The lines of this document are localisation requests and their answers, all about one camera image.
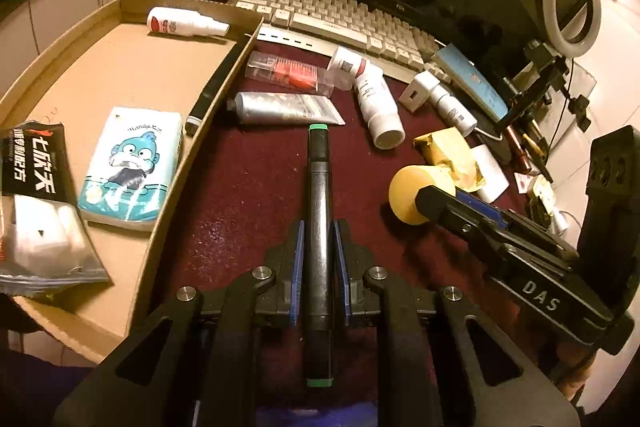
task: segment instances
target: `black marker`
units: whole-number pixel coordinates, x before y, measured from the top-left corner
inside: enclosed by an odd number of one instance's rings
[[[220,92],[222,84],[224,83],[229,71],[233,68],[238,58],[242,54],[242,50],[246,46],[247,42],[251,39],[251,35],[240,35],[234,47],[228,52],[222,63],[218,66],[217,70],[213,72],[209,82],[204,86],[204,89],[200,93],[200,96],[196,100],[196,103],[191,109],[187,121],[184,123],[184,131],[187,136],[193,136],[202,124],[202,119],[207,114],[211,102]]]
[[[324,124],[309,127],[306,156],[305,251],[302,275],[303,373],[309,387],[329,387],[333,381],[334,250],[329,131]]]

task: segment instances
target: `tiled floor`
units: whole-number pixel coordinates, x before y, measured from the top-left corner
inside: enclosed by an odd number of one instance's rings
[[[95,367],[95,363],[78,355],[72,349],[63,346],[62,343],[59,343],[46,331],[36,331],[35,333],[23,335],[22,344],[20,343],[20,335],[14,331],[10,331],[9,347],[55,365],[63,365],[66,367]]]

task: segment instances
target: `black label with chinese text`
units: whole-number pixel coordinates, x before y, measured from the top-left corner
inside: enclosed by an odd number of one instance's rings
[[[2,140],[2,193],[73,203],[62,124],[28,122]]]

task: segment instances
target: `spacebar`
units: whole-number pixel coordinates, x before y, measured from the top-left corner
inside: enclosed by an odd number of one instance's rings
[[[367,48],[367,36],[364,33],[350,30],[331,22],[322,21],[315,17],[302,15],[302,13],[293,14],[293,19],[289,23],[289,29],[312,33],[313,35],[333,39],[363,50]]]

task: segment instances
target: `qr code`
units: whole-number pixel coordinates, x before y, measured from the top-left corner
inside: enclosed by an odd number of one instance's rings
[[[349,73],[353,69],[353,64],[350,64],[346,60],[343,60],[340,63],[340,69],[342,71],[345,71],[346,73]]]

